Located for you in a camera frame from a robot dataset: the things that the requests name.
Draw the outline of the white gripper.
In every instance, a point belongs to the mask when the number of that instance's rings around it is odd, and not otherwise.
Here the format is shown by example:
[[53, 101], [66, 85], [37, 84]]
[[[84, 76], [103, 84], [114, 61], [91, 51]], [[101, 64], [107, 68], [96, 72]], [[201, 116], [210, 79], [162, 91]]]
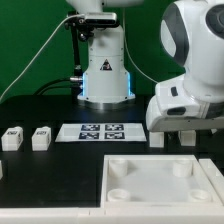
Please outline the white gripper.
[[178, 76], [155, 87], [146, 111], [150, 132], [224, 129], [224, 103], [203, 102], [190, 96]]

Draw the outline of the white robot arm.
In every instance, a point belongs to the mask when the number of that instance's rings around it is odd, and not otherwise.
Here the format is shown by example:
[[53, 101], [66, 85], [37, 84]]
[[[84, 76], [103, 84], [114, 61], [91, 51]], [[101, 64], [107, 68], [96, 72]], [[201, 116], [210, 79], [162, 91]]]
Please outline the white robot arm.
[[[105, 7], [144, 0], [66, 0], [89, 39], [89, 66], [79, 99], [103, 108], [133, 98], [124, 68], [124, 32]], [[165, 52], [184, 73], [158, 83], [146, 112], [151, 132], [224, 128], [224, 0], [176, 0], [160, 26]]]

